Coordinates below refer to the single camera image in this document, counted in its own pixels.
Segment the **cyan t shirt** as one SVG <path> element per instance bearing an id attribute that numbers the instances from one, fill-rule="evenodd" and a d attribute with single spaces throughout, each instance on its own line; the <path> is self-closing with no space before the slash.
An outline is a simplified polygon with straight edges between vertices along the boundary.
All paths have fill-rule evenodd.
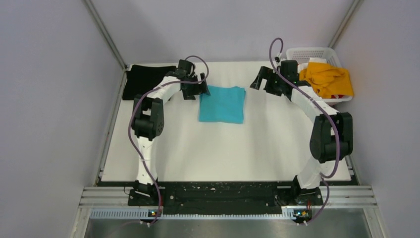
<path id="1" fill-rule="evenodd" d="M 222 122 L 242 124 L 246 90 L 242 87 L 209 86 L 209 94 L 200 96 L 200 122 Z"/>

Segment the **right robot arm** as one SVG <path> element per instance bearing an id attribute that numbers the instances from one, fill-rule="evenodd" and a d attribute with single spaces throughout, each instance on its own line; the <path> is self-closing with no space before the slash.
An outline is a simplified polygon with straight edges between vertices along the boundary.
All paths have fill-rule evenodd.
<path id="1" fill-rule="evenodd" d="M 293 181 L 285 203 L 314 205 L 321 201 L 319 185 L 332 178 L 339 162 L 353 151 L 353 118 L 340 113 L 318 96 L 307 81 L 300 81 L 298 63 L 284 60 L 276 68 L 261 66 L 250 88 L 285 96 L 313 123 L 309 141 L 311 158 Z"/>

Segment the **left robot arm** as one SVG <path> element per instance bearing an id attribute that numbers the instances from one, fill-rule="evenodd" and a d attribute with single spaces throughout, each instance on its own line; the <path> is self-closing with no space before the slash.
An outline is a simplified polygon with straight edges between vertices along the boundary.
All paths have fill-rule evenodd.
<path id="1" fill-rule="evenodd" d="M 164 105 L 178 92 L 184 100 L 195 100 L 199 95 L 210 95 L 208 73 L 195 72 L 190 57 L 181 59 L 177 66 L 147 67 L 133 64 L 127 72 L 126 89 L 133 100 L 128 137 L 139 155 L 139 168 L 133 190 L 147 205 L 162 206 L 162 194 L 156 173 L 157 137 L 164 129 Z"/>

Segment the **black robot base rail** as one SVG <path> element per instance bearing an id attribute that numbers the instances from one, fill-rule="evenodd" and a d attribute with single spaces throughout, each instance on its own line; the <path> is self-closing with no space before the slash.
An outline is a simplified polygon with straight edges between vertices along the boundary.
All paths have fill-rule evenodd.
<path id="1" fill-rule="evenodd" d="M 129 206 L 158 206 L 164 215 L 281 214 L 285 206 L 323 204 L 320 189 L 303 189 L 294 180 L 159 182 L 159 190 L 139 185 L 129 192 Z"/>

